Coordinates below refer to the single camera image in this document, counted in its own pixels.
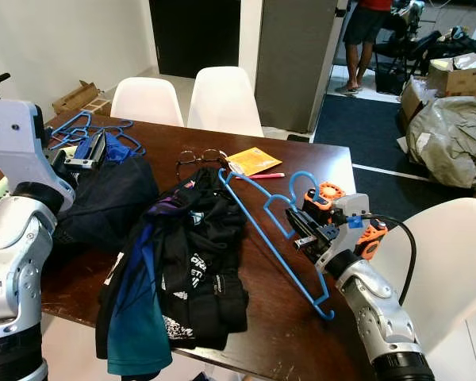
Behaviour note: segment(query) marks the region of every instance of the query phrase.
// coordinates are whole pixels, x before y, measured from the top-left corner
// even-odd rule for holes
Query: pink pen
[[[250,175],[248,176],[249,179],[278,179],[281,177],[286,177],[286,174],[283,172],[279,173],[267,173],[265,175]]]

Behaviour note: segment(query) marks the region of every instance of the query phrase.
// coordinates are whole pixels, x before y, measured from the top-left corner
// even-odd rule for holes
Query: white chair
[[[131,77],[118,83],[111,116],[183,127],[175,88],[165,79]]]
[[[476,311],[476,198],[434,206],[405,224],[413,232],[417,256],[404,307],[428,353]],[[409,254],[407,236],[395,228],[370,262],[399,295]]]
[[[207,67],[198,72],[187,127],[263,137],[254,92],[240,67]]]

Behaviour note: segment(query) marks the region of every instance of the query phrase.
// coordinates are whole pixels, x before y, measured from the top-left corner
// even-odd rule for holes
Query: blue carpet
[[[396,118],[400,105],[327,95],[321,108],[314,143],[343,145],[354,164],[429,177],[400,150]],[[366,193],[370,210],[405,220],[431,206],[470,197],[470,190],[353,168],[356,191]]]

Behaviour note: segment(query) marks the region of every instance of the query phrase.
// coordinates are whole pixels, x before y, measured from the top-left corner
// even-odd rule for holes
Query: gray plastic bag
[[[407,128],[409,154],[437,181],[476,187],[476,98],[448,97],[430,102]]]

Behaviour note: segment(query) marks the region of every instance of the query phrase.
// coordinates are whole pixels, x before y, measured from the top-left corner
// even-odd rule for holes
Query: flip-flop
[[[357,88],[348,89],[348,88],[347,88],[347,85],[343,85],[343,86],[341,86],[341,87],[337,87],[337,88],[335,89],[335,91],[336,91],[337,93],[341,93],[341,94],[344,94],[344,95],[347,95],[347,94],[353,95],[353,94],[358,93]]]

